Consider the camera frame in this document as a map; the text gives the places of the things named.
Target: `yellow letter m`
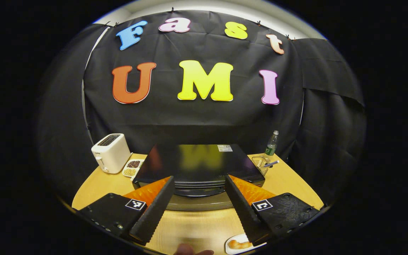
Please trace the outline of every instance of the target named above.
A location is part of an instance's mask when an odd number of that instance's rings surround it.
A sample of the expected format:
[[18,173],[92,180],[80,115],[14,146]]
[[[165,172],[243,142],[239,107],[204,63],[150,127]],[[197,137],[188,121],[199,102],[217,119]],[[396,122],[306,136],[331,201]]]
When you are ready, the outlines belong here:
[[215,101],[232,101],[230,76],[234,69],[228,63],[215,64],[209,75],[206,74],[201,64],[196,60],[185,60],[179,63],[183,68],[182,91],[177,94],[180,100],[195,100],[196,93],[193,92],[193,84],[203,100],[209,95],[210,89],[215,84],[214,92],[210,95]]

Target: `finger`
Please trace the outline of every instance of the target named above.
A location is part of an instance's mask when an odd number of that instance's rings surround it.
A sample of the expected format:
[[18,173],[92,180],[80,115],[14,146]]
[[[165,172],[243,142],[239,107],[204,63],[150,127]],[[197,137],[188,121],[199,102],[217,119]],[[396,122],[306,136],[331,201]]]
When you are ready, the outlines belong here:
[[214,251],[213,250],[203,250],[202,252],[196,253],[196,255],[213,255]]
[[194,250],[189,244],[179,244],[174,255],[194,255]]

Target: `water bottle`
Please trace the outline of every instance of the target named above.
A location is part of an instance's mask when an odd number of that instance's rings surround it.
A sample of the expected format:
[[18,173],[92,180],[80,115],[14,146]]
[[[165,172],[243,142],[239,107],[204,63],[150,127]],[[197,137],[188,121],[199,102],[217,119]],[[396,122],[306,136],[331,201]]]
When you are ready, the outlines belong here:
[[275,154],[275,150],[277,149],[277,141],[278,141],[278,130],[273,131],[272,137],[267,143],[267,148],[264,152],[264,158],[266,158],[266,163],[272,162],[273,155]]

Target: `metal basket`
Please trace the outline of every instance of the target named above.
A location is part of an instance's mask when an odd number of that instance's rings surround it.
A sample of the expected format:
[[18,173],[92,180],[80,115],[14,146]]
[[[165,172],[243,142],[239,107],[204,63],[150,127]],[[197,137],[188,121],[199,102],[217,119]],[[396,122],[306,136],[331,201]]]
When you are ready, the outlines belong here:
[[263,166],[270,163],[270,160],[268,158],[265,158],[262,155],[257,155],[251,158],[251,161],[253,161],[254,165],[257,167],[259,172],[261,172],[262,176],[265,176],[269,168],[272,168],[272,166],[264,168]]

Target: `white plate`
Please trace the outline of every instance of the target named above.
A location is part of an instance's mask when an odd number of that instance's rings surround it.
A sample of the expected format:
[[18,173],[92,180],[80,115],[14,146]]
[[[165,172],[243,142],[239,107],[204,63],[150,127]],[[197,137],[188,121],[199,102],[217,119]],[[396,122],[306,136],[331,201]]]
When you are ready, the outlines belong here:
[[[128,164],[131,163],[131,162],[133,162],[133,161],[139,161],[139,162],[140,162],[140,164],[138,165],[137,168],[129,168],[129,167],[128,167]],[[122,175],[129,177],[129,178],[133,181],[133,178],[136,176],[136,174],[137,174],[138,171],[140,170],[141,165],[143,164],[143,162],[144,162],[144,159],[131,159],[131,160],[127,161],[127,163],[126,163],[125,166],[124,166],[124,169],[122,170]],[[124,171],[125,171],[126,169],[134,169],[134,170],[135,170],[135,174],[134,174],[133,176],[124,174]]]
[[246,234],[239,234],[238,236],[233,236],[230,239],[228,239],[226,241],[226,244],[225,244],[225,250],[226,250],[226,253],[230,254],[230,255],[239,254],[239,253],[242,253],[242,252],[245,252],[245,251],[248,251],[248,250],[252,250],[254,248],[258,248],[258,247],[261,247],[262,245],[267,244],[267,243],[263,243],[263,244],[260,244],[258,246],[255,246],[255,247],[251,246],[251,247],[248,247],[248,248],[245,248],[245,249],[231,249],[229,247],[229,245],[228,245],[229,242],[231,242],[231,240],[236,240],[239,243],[244,243],[244,242],[248,242],[248,237],[246,236]]

